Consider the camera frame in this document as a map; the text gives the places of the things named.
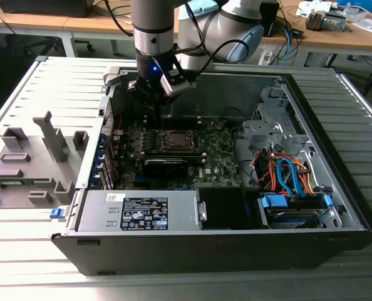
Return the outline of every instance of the blue cable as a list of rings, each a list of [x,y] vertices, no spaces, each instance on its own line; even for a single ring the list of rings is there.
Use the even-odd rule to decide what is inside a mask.
[[[283,158],[283,159],[279,160],[278,165],[276,166],[276,173],[277,173],[279,184],[281,184],[282,187],[285,188],[285,190],[287,191],[287,193],[290,196],[293,195],[291,189],[285,184],[285,182],[284,182],[284,180],[282,178],[281,168],[282,168],[282,163],[283,162],[287,162],[290,165],[290,167],[291,167],[294,189],[296,190],[296,192],[298,194],[300,194],[301,196],[305,197],[306,194],[304,193],[304,191],[303,191],[303,189],[302,189],[302,187],[301,187],[301,185],[299,183],[299,179],[297,177],[296,167],[293,165],[293,163],[292,163],[292,161],[290,159]]]
[[[281,63],[281,66],[283,64],[285,64],[288,56],[289,56],[289,52],[290,52],[290,49],[291,49],[291,44],[292,44],[292,41],[291,41],[291,36],[289,35],[289,32],[287,31],[287,29],[285,28],[285,26],[279,24],[279,23],[275,23],[277,24],[280,28],[282,28],[284,31],[285,31],[285,34],[286,34],[286,38],[287,38],[287,50],[286,50],[286,55],[284,57],[284,60],[282,61]]]

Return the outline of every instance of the black box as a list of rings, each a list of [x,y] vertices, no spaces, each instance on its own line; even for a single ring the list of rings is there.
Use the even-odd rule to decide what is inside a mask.
[[[277,0],[261,0],[260,13],[262,17],[261,25],[264,27],[264,36],[271,36],[278,9],[279,2]]]
[[[86,17],[94,0],[0,0],[4,13],[54,14]]]

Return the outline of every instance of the paper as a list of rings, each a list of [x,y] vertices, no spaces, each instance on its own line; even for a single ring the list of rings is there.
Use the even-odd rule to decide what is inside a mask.
[[[303,1],[299,3],[299,8],[296,11],[296,16],[302,16],[305,18],[308,18],[311,11],[324,11],[325,13],[328,13],[331,9],[332,2],[320,2],[320,1]]]
[[[372,33],[372,20],[365,19],[358,22],[353,23],[353,25],[357,26],[358,28],[361,28],[363,30],[369,31]]]

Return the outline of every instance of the barcode sticker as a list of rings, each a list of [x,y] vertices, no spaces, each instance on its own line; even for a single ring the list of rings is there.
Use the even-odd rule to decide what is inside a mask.
[[[125,198],[125,193],[107,193],[106,194],[106,201],[107,202],[123,202]]]

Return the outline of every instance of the white table leg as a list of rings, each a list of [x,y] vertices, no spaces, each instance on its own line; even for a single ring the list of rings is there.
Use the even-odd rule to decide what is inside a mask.
[[[70,32],[64,32],[61,36],[63,47],[67,57],[78,57],[78,52],[76,50],[75,41]]]
[[[112,47],[112,54],[113,55],[118,54],[118,45],[116,43],[116,40],[111,40],[111,47]]]

